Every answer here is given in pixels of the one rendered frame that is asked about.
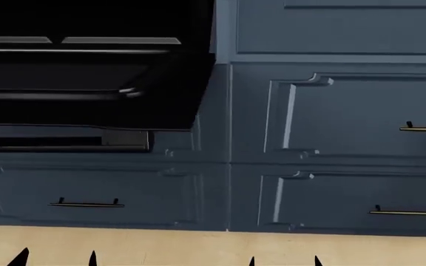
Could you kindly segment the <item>black built-in oven body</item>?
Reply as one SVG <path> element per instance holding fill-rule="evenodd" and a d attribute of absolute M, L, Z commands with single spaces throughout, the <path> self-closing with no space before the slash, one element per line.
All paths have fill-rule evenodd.
<path fill-rule="evenodd" d="M 206 54 L 214 0 L 0 0 L 0 52 Z"/>

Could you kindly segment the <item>black oven door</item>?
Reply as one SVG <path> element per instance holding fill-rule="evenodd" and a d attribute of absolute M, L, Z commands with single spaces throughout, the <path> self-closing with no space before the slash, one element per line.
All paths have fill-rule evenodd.
<path fill-rule="evenodd" d="M 0 125 L 190 130 L 210 52 L 0 52 Z"/>

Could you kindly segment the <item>tall blue-grey drawer front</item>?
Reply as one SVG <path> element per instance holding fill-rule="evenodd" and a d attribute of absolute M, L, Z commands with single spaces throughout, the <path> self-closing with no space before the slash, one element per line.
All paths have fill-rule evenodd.
<path fill-rule="evenodd" d="M 426 166 L 426 64 L 234 64 L 236 163 Z"/>

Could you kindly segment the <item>low blue-grey drawer front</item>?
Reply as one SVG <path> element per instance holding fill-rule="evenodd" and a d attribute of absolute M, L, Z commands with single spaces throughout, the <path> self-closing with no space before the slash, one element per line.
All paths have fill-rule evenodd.
<path fill-rule="evenodd" d="M 236 232 L 426 236 L 426 168 L 231 167 L 229 228 Z"/>

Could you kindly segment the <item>blue-grey cabinet door panel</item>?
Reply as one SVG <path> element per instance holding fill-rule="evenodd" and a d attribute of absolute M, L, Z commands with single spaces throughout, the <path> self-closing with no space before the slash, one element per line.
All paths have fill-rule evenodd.
<path fill-rule="evenodd" d="M 426 55 L 426 0 L 238 0 L 237 52 Z"/>

